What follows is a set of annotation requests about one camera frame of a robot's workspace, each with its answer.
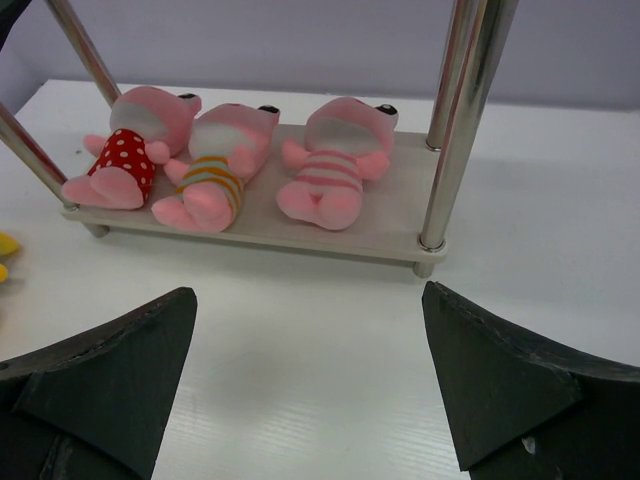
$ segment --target shelf rack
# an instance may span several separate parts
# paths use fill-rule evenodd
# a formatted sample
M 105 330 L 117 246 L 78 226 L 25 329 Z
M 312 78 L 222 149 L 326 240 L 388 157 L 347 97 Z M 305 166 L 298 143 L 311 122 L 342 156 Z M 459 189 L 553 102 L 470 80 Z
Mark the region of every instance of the shelf rack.
M 3 42 L 30 1 L 13 0 L 0 11 Z M 113 104 L 120 90 L 69 1 L 45 1 L 102 96 L 109 105 Z M 110 228 L 119 228 L 411 262 L 415 274 L 426 278 L 447 254 L 447 225 L 517 4 L 518 0 L 455 1 L 429 132 L 396 133 L 392 168 L 380 182 L 366 186 L 360 218 L 342 232 L 294 222 L 275 205 L 275 193 L 288 175 L 278 145 L 284 137 L 300 138 L 300 125 L 278 126 L 271 158 L 246 189 L 245 204 L 251 208 L 246 208 L 231 228 L 219 234 L 194 234 L 165 227 L 154 220 L 149 206 L 136 211 L 112 211 L 68 202 L 60 192 L 66 181 L 64 174 L 1 104 L 0 137 L 60 199 L 63 216 L 82 222 L 96 237 L 106 235 Z M 171 191 L 168 180 L 161 177 L 147 204 L 152 205 L 155 198 Z

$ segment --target white table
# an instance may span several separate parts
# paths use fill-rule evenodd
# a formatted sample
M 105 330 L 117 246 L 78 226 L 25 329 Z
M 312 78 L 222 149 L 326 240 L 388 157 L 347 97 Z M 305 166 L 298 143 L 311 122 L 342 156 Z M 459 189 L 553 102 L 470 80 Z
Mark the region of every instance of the white table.
M 91 161 L 77 116 L 98 95 L 49 81 L 18 114 L 68 175 Z M 327 100 L 215 98 L 276 104 L 284 123 Z M 372 101 L 398 107 L 400 130 L 426 131 L 431 102 Z M 119 232 L 96 240 L 0 148 L 0 230 L 24 244 L 0 288 L 0 358 L 181 285 L 198 295 L 154 479 L 467 478 L 427 348 L 424 282 L 410 269 Z M 489 105 L 449 239 L 434 280 L 538 333 L 640 365 L 637 114 Z

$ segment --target pink plush toy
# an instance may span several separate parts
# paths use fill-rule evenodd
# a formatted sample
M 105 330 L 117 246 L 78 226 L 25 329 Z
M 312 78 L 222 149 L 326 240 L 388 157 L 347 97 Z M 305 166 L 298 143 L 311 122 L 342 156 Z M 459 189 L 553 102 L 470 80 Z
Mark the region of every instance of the pink plush toy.
M 242 206 L 245 183 L 267 159 L 279 119 L 275 107 L 238 104 L 220 105 L 198 118 L 189 140 L 193 163 L 171 159 L 164 167 L 177 189 L 153 204 L 156 220 L 195 232 L 229 227 Z
M 398 111 L 371 107 L 350 97 L 317 110 L 305 127 L 304 147 L 286 140 L 282 156 L 298 170 L 278 192 L 278 206 L 289 217 L 327 230 L 356 221 L 362 207 L 362 181 L 378 180 L 389 168 Z
M 98 157 L 86 175 L 72 178 L 62 194 L 79 205 L 133 210 L 149 198 L 154 163 L 182 150 L 191 133 L 200 97 L 175 96 L 155 87 L 136 87 L 113 104 L 111 135 L 87 135 L 85 148 Z

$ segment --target table surface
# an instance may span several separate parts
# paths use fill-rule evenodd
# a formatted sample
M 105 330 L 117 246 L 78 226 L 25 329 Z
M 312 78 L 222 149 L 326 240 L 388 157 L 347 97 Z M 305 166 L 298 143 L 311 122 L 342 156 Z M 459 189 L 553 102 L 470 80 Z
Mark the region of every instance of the table surface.
M 205 108 L 278 105 L 284 123 L 329 98 L 192 91 Z M 431 102 L 372 101 L 398 107 L 399 130 L 426 130 Z M 88 108 L 103 126 L 78 118 Z M 91 161 L 82 135 L 105 133 L 108 108 L 93 84 L 49 81 L 18 119 L 76 175 Z M 119 232 L 97 240 L 0 148 L 0 230 L 24 245 L 0 288 L 0 358 L 178 286 L 198 295 L 154 479 L 468 478 L 411 269 Z M 639 160 L 636 113 L 489 105 L 433 279 L 538 333 L 640 365 Z

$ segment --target black object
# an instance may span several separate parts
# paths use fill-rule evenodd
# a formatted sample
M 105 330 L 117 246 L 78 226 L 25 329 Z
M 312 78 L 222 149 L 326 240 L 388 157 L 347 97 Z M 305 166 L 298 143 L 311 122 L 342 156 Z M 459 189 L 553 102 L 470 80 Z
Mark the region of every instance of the black object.
M 389 105 L 385 103 L 384 105 L 380 105 L 376 107 L 376 110 L 380 110 L 382 113 L 386 113 L 387 115 L 397 115 L 398 110 L 393 105 Z
M 31 0 L 0 0 L 0 50 L 4 47 L 13 24 L 30 3 Z
M 458 462 L 473 480 L 640 478 L 640 369 L 537 335 L 439 284 L 422 301 Z
M 150 479 L 196 308 L 180 288 L 0 363 L 0 479 Z
M 274 107 L 273 105 L 262 105 L 261 107 L 258 108 L 258 110 L 263 110 L 265 112 L 273 113 L 274 115 L 276 113 L 280 113 L 280 109 Z

